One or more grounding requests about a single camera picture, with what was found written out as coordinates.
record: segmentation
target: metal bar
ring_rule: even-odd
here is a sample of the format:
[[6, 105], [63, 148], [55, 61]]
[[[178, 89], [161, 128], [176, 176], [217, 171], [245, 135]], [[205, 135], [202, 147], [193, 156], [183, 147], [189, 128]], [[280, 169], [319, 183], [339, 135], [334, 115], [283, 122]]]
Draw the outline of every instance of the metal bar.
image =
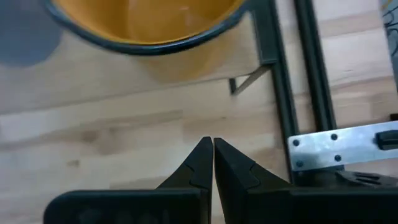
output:
[[290, 166], [288, 138], [299, 133], [299, 126], [287, 70], [284, 44], [279, 28], [277, 7], [275, 0], [252, 0], [251, 4], [260, 63], [272, 66], [272, 82], [289, 180], [294, 183], [294, 173]]
[[240, 93], [243, 92], [247, 87], [249, 87], [254, 81], [256, 81], [258, 78], [260, 78], [263, 74], [265, 74], [268, 70], [270, 70], [270, 66], [261, 66], [257, 68], [255, 71], [251, 72], [249, 74], [249, 77], [243, 81], [240, 86], [236, 87], [236, 81], [235, 82], [235, 89], [233, 90], [233, 86], [231, 84], [231, 80], [229, 80], [229, 89], [231, 90], [231, 94], [233, 96], [238, 96]]
[[317, 131], [336, 129], [333, 103], [312, 0], [295, 0], [294, 3]]
[[306, 171], [396, 158], [395, 132], [390, 141], [378, 138], [391, 130], [398, 130], [398, 121], [292, 136], [289, 138], [290, 163], [294, 171]]

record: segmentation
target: silver metal plate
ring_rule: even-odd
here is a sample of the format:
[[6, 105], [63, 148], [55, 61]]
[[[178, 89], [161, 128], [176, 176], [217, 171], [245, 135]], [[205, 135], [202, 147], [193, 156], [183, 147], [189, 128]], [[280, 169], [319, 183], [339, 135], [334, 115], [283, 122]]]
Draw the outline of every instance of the silver metal plate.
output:
[[376, 133], [389, 130], [398, 130], [398, 121], [292, 136], [288, 138], [292, 169], [305, 171], [398, 157], [397, 149], [382, 151], [374, 142]]

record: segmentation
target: bolt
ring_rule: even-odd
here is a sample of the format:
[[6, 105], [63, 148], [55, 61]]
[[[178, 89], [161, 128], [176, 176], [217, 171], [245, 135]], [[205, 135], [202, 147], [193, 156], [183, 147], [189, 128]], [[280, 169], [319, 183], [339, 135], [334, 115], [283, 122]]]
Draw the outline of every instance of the bolt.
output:
[[330, 138], [331, 138], [331, 140], [334, 140], [334, 141], [336, 141], [337, 140], [337, 134], [332, 134], [331, 136], [330, 136]]
[[294, 140], [293, 140], [293, 145], [294, 145], [294, 146], [299, 146], [299, 144], [300, 144], [300, 141], [299, 141], [299, 140], [297, 140], [297, 139], [294, 139]]
[[341, 161], [341, 156], [340, 155], [335, 155], [335, 161], [340, 162]]

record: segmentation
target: wood grain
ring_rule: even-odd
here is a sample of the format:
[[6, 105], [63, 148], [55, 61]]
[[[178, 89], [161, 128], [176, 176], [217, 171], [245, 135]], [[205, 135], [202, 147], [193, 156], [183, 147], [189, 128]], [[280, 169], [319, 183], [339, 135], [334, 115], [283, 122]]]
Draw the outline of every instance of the wood grain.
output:
[[[278, 5], [300, 130], [307, 133], [314, 125], [293, 2], [279, 0]], [[315, 5], [339, 128], [387, 121], [390, 113], [398, 111], [398, 98], [377, 2], [316, 0]], [[48, 73], [38, 68], [30, 79], [7, 77], [11, 86], [21, 83], [19, 90], [35, 90], [31, 96], [0, 84], [0, 93], [10, 93], [0, 95], [7, 108], [3, 111], [19, 111], [0, 116], [2, 223], [41, 223], [45, 206], [68, 190], [154, 188], [203, 136], [222, 137], [287, 178], [270, 73], [235, 97], [229, 95], [226, 80], [108, 97], [135, 91], [122, 83], [132, 77], [125, 73], [111, 82], [97, 73], [101, 69], [93, 69], [90, 77], [74, 79], [77, 68], [71, 65], [80, 62], [79, 57], [96, 64], [114, 56], [70, 41], [64, 48], [67, 60], [55, 55], [60, 58], [54, 66], [59, 71], [71, 67], [69, 72], [62, 71], [45, 85]], [[79, 48], [89, 51], [82, 53]], [[232, 68], [239, 70], [238, 58], [245, 56], [236, 57]], [[61, 79], [65, 86], [57, 83]], [[62, 106], [30, 110], [54, 105]], [[389, 160], [348, 168], [397, 176], [397, 165], [397, 160]], [[213, 223], [224, 223], [215, 182]]]
[[65, 31], [46, 61], [27, 68], [0, 65], [0, 114], [238, 77], [258, 67], [254, 43], [249, 15], [220, 39], [151, 58], [108, 52]]

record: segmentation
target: wooden tabletop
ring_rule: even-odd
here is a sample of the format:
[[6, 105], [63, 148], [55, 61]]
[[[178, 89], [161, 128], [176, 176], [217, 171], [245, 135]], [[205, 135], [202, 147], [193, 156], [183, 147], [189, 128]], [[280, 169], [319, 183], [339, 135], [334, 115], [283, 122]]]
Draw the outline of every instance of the wooden tabletop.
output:
[[[387, 121], [398, 111], [398, 97], [378, 2], [314, 2], [338, 127]], [[300, 130], [310, 132], [313, 117], [293, 1], [277, 3]], [[245, 21], [241, 26], [251, 29], [250, 17]], [[63, 39], [49, 61], [22, 69], [33, 74], [29, 78], [16, 68], [15, 73], [0, 68], [4, 223], [40, 223], [45, 206], [68, 190], [154, 188], [203, 136], [222, 137], [287, 178], [269, 74], [232, 97], [226, 80], [160, 84], [132, 74], [131, 60], [124, 55], [102, 51], [70, 34]], [[239, 71], [237, 76], [250, 72], [257, 66], [257, 55], [254, 43], [248, 43], [242, 43], [242, 49], [252, 50], [238, 52], [217, 68], [221, 72], [189, 82], [228, 78], [232, 70]], [[111, 65], [126, 66], [113, 70]], [[154, 91], [128, 94], [135, 91], [130, 88], [135, 84], [126, 81], [133, 77], [143, 80], [137, 81], [142, 83], [137, 88], [146, 83]], [[398, 175], [397, 164], [382, 161], [348, 169]], [[213, 191], [213, 223], [223, 223], [215, 183]]]

